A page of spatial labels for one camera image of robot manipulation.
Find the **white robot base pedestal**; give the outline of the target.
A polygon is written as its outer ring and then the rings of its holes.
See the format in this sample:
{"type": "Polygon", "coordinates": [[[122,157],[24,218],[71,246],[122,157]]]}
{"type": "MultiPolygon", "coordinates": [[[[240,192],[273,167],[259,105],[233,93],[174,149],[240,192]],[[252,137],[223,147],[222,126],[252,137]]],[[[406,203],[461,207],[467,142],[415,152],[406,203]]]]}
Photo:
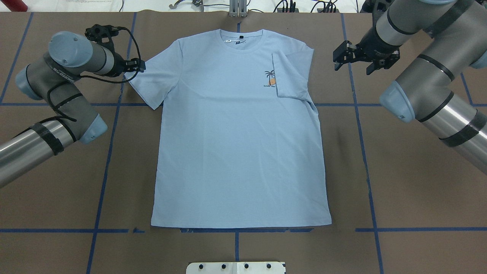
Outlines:
{"type": "Polygon", "coordinates": [[[188,264],[186,274],[285,274],[284,262],[193,262],[188,264]]]}

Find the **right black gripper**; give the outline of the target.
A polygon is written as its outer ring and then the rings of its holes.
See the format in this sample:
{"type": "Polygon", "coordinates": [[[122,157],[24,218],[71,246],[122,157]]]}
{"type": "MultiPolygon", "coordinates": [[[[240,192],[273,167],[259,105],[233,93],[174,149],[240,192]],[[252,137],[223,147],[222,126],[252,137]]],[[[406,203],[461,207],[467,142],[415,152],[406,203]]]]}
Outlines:
{"type": "MultiPolygon", "coordinates": [[[[379,41],[360,42],[358,48],[363,52],[368,61],[372,61],[366,68],[367,76],[377,70],[389,69],[400,59],[399,46],[389,45],[379,41]]],[[[348,40],[342,42],[333,51],[334,71],[338,71],[345,64],[352,64],[356,61],[356,45],[348,40]]]]}

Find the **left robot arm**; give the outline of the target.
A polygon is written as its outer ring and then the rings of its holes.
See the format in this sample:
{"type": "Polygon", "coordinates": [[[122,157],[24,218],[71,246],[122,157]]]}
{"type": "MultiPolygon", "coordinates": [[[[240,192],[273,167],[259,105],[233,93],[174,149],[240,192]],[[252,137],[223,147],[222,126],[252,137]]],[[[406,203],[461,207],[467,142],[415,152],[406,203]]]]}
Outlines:
{"type": "Polygon", "coordinates": [[[17,88],[29,98],[45,101],[54,116],[43,119],[1,145],[0,184],[5,187],[75,142],[89,144],[108,126],[75,83],[83,78],[109,83],[109,78],[132,73],[128,83],[145,70],[137,57],[124,59],[115,51],[113,37],[127,31],[122,26],[99,25],[84,35],[70,31],[55,33],[47,52],[16,76],[17,88]]]}

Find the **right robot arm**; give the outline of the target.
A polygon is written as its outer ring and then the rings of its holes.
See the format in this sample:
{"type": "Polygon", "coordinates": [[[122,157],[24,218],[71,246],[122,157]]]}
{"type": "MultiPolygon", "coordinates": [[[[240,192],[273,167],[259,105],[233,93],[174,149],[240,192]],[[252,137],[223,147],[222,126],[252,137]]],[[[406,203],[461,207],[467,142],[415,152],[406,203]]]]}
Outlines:
{"type": "Polygon", "coordinates": [[[393,0],[354,45],[333,52],[334,69],[365,61],[367,75],[389,69],[400,47],[417,32],[433,41],[379,97],[404,123],[417,120],[447,147],[486,172],[486,115],[449,85],[468,67],[486,67],[486,7],[475,0],[393,0]]]}

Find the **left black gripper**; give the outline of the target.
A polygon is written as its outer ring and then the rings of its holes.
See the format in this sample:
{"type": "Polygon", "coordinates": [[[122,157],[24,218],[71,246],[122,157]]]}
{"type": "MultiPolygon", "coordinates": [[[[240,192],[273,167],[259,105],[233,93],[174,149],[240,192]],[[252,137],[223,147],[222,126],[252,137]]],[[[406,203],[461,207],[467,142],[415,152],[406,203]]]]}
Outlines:
{"type": "MultiPolygon", "coordinates": [[[[110,51],[115,51],[112,37],[119,35],[119,27],[94,24],[92,27],[85,29],[84,35],[88,40],[95,42],[110,51]]],[[[143,73],[145,69],[145,62],[141,59],[124,60],[124,72],[143,73]]]]}

